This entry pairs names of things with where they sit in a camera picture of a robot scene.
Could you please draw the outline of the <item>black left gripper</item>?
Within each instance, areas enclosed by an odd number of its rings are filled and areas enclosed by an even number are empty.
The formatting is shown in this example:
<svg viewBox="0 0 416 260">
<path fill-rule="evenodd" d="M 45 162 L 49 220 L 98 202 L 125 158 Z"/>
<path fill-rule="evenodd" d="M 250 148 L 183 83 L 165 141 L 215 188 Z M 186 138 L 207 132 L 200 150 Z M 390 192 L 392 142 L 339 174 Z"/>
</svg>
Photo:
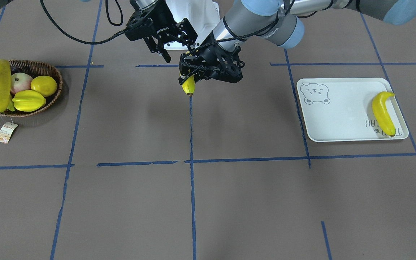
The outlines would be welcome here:
<svg viewBox="0 0 416 260">
<path fill-rule="evenodd" d="M 229 83 L 237 83 L 243 78 L 241 69 L 245 63 L 239 59 L 241 46 L 236 38 L 228 38 L 233 42 L 233 50 L 227 51 L 221 43 L 225 40 L 215 40 L 213 32 L 203 41 L 201 46 L 181 54 L 179 61 L 179 84 L 190 77 L 195 83 L 201 80 L 215 79 Z"/>
</svg>

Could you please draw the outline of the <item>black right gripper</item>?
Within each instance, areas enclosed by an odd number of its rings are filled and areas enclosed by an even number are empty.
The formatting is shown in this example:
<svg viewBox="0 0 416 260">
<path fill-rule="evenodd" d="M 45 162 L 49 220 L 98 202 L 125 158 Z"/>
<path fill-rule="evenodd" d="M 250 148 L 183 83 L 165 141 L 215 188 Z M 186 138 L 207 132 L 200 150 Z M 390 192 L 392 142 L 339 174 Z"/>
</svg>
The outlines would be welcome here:
<svg viewBox="0 0 416 260">
<path fill-rule="evenodd" d="M 198 35 L 184 18 L 177 23 L 165 0 L 131 0 L 134 8 L 124 30 L 130 41 L 143 39 L 151 53 L 162 56 L 167 64 L 172 58 L 164 48 L 167 43 L 178 42 L 193 47 Z"/>
</svg>

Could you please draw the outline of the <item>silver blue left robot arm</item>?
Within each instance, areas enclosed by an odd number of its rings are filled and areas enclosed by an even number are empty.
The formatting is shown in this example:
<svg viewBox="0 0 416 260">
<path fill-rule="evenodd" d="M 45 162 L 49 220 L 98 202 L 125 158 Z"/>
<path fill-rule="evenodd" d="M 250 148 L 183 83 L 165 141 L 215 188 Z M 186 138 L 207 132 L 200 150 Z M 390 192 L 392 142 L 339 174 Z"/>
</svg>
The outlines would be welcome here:
<svg viewBox="0 0 416 260">
<path fill-rule="evenodd" d="M 416 0 L 236 0 L 199 47 L 182 54 L 179 83 L 215 79 L 237 83 L 243 76 L 238 53 L 252 36 L 291 49 L 305 33 L 300 18 L 327 9 L 350 9 L 392 25 L 416 16 Z"/>
</svg>

